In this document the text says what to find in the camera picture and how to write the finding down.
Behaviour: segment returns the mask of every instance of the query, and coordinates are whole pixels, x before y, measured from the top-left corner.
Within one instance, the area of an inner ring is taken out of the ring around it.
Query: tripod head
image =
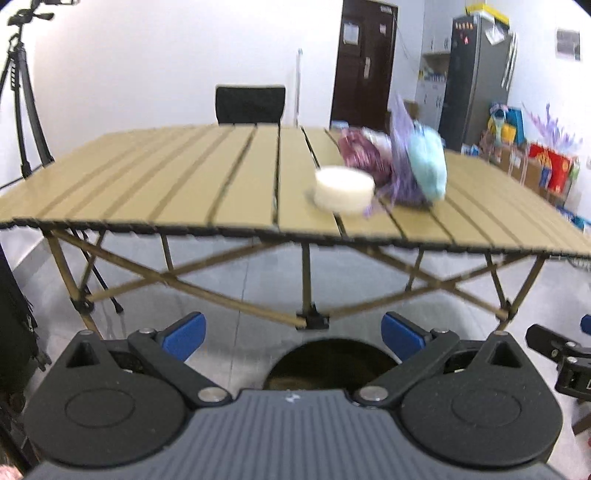
[[[77,5],[80,3],[80,0],[33,0],[31,1],[31,6],[29,8],[19,10],[8,19],[8,26],[18,25],[19,27],[22,27],[24,24],[31,23],[33,18],[53,20],[53,17],[55,16],[53,13],[35,13],[42,3],[46,5]]]

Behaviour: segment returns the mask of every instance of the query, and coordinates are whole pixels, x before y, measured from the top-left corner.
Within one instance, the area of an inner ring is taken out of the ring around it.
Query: white jar lid
[[[348,167],[325,167],[316,172],[315,204],[334,213],[363,213],[374,198],[371,175]]]

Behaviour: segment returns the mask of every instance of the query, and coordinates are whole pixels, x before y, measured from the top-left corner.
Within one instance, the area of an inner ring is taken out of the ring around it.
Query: tripod
[[[75,1],[71,1],[71,3],[64,3],[61,0],[45,0],[44,3],[46,3],[47,5],[77,4],[77,2]],[[31,130],[33,131],[33,138],[35,139],[35,146],[37,147],[39,158],[41,160],[41,165],[36,169],[40,167],[47,167],[54,161],[54,158],[51,156],[51,152],[49,151],[49,147],[47,146],[45,136],[43,135],[43,129],[41,128],[41,122],[39,121],[39,115],[37,114],[37,108],[35,107],[35,97],[33,96],[33,88],[31,86],[31,78],[29,75],[29,68],[27,65],[27,52],[25,50],[25,45],[22,42],[22,28],[25,24],[30,23],[33,20],[33,18],[40,18],[41,20],[52,20],[54,17],[53,13],[36,14],[35,10],[37,10],[40,4],[41,0],[33,0],[31,2],[30,8],[19,10],[15,15],[8,19],[8,25],[18,26],[18,32],[15,33],[12,37],[10,37],[10,40],[8,41],[7,59],[4,64],[4,69],[2,70],[2,76],[0,76],[0,100],[2,97],[2,92],[4,91],[4,85],[6,83],[8,73],[10,72],[10,85],[12,91],[14,92],[14,114],[17,125],[18,149],[21,156],[22,177],[13,180],[7,183],[6,185],[3,185],[2,187],[0,187],[0,190],[20,180],[26,179],[34,171],[31,169],[31,164],[27,160],[25,138],[22,130],[21,86],[22,93],[24,95],[25,106],[27,108],[29,122],[31,124]],[[72,234],[78,236],[78,233],[74,229],[72,229]],[[86,261],[88,262],[90,259],[89,254],[87,254],[84,251],[82,251],[82,253],[85,256]],[[94,265],[92,266],[92,271],[95,274],[96,279],[99,281],[100,285],[105,290],[107,290],[107,284],[105,283],[101,274]],[[80,288],[83,289],[87,294],[90,294],[86,282],[84,285],[81,285]],[[115,306],[115,311],[117,313],[123,312],[123,307],[119,304],[119,302],[117,302],[116,298],[111,297],[111,302],[113,302],[113,305]]]

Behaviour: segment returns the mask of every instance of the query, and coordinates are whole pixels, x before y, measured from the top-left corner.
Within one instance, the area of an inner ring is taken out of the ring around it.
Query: purple artificial flower
[[[565,134],[564,128],[558,126],[558,118],[552,118],[550,115],[550,104],[546,104],[546,120],[544,121],[539,115],[534,115],[525,105],[523,105],[525,113],[527,113],[531,122],[536,127],[537,131],[542,136],[543,142],[546,146],[552,148],[559,153],[573,153],[583,145],[583,139],[580,138],[575,141],[574,134]]]

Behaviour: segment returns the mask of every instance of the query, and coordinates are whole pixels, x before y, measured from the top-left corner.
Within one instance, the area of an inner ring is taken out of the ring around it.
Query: metal screw
[[[359,396],[365,401],[382,401],[388,398],[388,390],[377,385],[369,385],[359,390]]]
[[[207,403],[217,403],[224,400],[228,396],[228,392],[220,387],[203,388],[197,394],[199,400]]]

